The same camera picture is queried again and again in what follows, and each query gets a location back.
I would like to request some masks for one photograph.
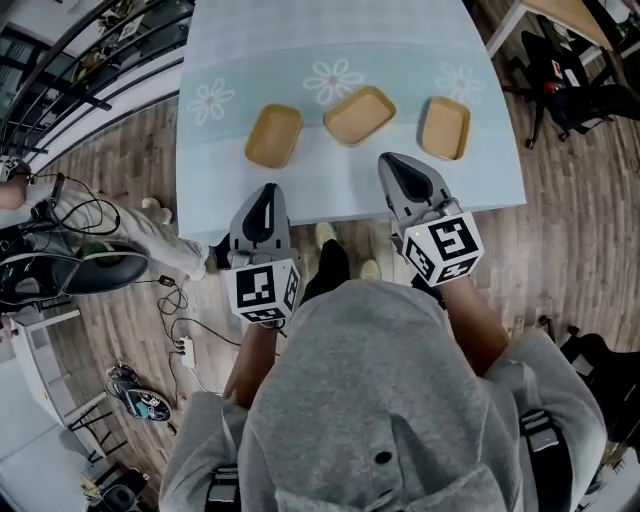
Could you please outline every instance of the wooden floor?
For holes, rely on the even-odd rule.
[[[485,40],[490,35],[485,27],[496,27],[509,3],[486,0],[476,8],[474,17]],[[529,19],[518,30],[530,26]],[[504,82],[504,59],[516,53],[523,51],[514,33],[494,61]],[[640,125],[618,119],[586,137],[575,135],[561,144],[557,129],[547,121],[537,147],[529,151],[522,147],[532,124],[529,106],[518,98],[506,99],[519,143],[528,204],[476,215],[486,247],[475,273],[478,287],[513,336],[534,325],[544,313],[556,320],[558,328],[576,324],[602,334],[611,348],[640,350]],[[153,195],[175,207],[176,116],[177,100],[166,101],[93,137],[50,170],[81,178],[96,190],[133,205]],[[364,259],[376,257],[385,280],[408,282],[410,270],[393,254],[387,240],[389,226],[344,223],[338,226],[338,233],[354,271]],[[293,238],[303,256],[301,270],[308,278],[318,256],[312,227],[294,229]],[[159,265],[152,267],[148,278],[160,273],[183,279]],[[209,275],[200,283],[186,282],[184,288],[189,306],[182,314],[239,341],[240,326],[229,314],[218,275]],[[81,319],[61,327],[55,336],[64,365],[73,367],[81,357],[95,361],[96,371],[78,377],[74,392],[91,395],[105,382],[105,371],[123,357],[148,386],[173,400],[167,355],[172,346],[156,309],[157,299],[166,292],[158,284],[140,284],[78,301]],[[195,325],[180,323],[176,333],[189,333],[195,340],[197,373],[203,385],[221,390],[235,350]],[[198,389],[180,364],[174,368],[180,395]],[[118,458],[147,471],[151,489],[157,490],[171,451],[171,435],[162,425],[127,417],[115,401],[111,406],[116,412],[116,437],[129,441]],[[182,407],[176,412],[177,425]]]

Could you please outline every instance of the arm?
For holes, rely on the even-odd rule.
[[[17,210],[27,199],[29,178],[26,174],[14,174],[0,183],[0,210]]]
[[[484,375],[509,345],[498,315],[468,277],[440,287],[453,335],[477,375]]]
[[[250,409],[256,393],[276,360],[276,330],[251,324],[244,336],[236,364],[231,370],[224,397]]]

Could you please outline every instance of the table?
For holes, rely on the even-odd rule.
[[[611,50],[609,40],[596,23],[582,0],[515,0],[507,15],[487,43],[487,52],[493,57],[527,13],[542,14],[554,23],[566,27],[597,47]]]
[[[81,416],[106,398],[106,393],[103,392],[87,403],[75,407],[64,384],[70,374],[53,377],[53,373],[56,371],[55,361],[47,361],[46,357],[42,357],[43,354],[39,354],[43,348],[46,348],[46,343],[50,343],[46,335],[47,326],[79,315],[80,311],[75,309],[68,313],[43,319],[40,313],[33,310],[27,314],[21,313],[11,319],[11,329],[17,330],[17,335],[12,338],[11,344],[27,382],[27,387],[38,405],[65,428],[72,422],[72,418]],[[37,347],[35,338],[43,334],[45,338],[40,337],[38,340],[40,346]]]
[[[340,146],[323,115],[362,85],[397,107],[393,122],[356,148]],[[470,107],[463,159],[419,147],[429,98]],[[269,103],[295,107],[304,127],[285,169],[244,156]],[[177,199],[180,235],[215,245],[238,208],[268,182],[282,188],[293,225],[388,218],[378,157],[404,153],[440,171],[462,206],[526,202],[500,84],[461,0],[209,0],[197,2],[180,89]]]

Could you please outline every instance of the shoe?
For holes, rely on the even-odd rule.
[[[376,260],[367,260],[362,264],[360,279],[368,279],[369,281],[382,280],[382,272]]]
[[[316,245],[322,250],[322,246],[329,240],[337,240],[336,230],[328,222],[316,224]]]
[[[173,220],[173,212],[169,208],[163,208],[155,197],[145,197],[142,200],[142,209],[153,212],[149,217],[165,226],[171,224]]]

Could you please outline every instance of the yellow shoe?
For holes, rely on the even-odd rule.
[[[382,280],[382,272],[380,272],[380,266],[376,260],[367,260],[362,264],[360,279],[369,279],[370,281]]]
[[[322,250],[322,246],[329,240],[337,240],[336,230],[328,222],[316,224],[316,245]]]

